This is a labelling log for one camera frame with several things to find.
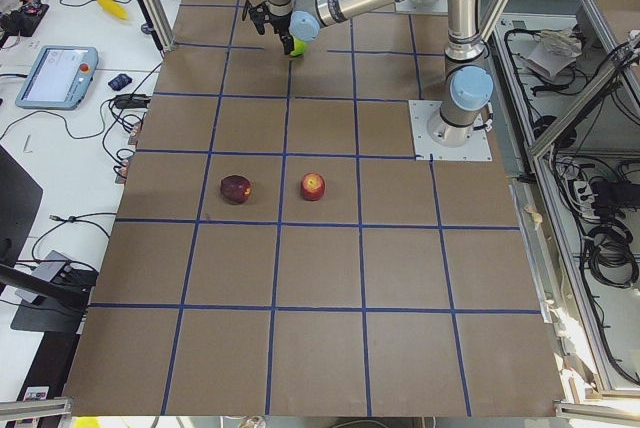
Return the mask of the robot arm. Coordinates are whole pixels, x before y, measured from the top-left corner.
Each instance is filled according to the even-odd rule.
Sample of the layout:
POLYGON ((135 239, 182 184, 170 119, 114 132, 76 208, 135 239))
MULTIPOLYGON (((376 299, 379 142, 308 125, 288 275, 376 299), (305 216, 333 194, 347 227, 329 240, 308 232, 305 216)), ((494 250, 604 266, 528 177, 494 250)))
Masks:
MULTIPOLYGON (((310 43, 321 29, 347 22, 359 15, 406 0, 265 0, 246 3, 243 18, 251 20, 259 34, 272 26, 285 54, 297 40, 310 43)), ((433 123, 445 131, 471 131, 476 116, 488 104, 493 80, 481 58, 485 37, 479 30, 479 0, 447 0, 448 40, 446 95, 433 123)))

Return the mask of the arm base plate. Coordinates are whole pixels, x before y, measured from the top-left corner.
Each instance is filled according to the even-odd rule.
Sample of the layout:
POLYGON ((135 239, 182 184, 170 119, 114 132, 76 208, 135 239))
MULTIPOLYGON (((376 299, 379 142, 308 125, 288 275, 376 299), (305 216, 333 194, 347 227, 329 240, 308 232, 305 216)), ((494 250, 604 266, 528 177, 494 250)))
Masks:
POLYGON ((414 158, 420 161, 491 162, 490 126, 478 114, 467 127, 448 125, 438 100, 409 100, 414 158))
POLYGON ((447 0, 404 0, 394 4, 395 12, 401 14, 446 16, 447 0))

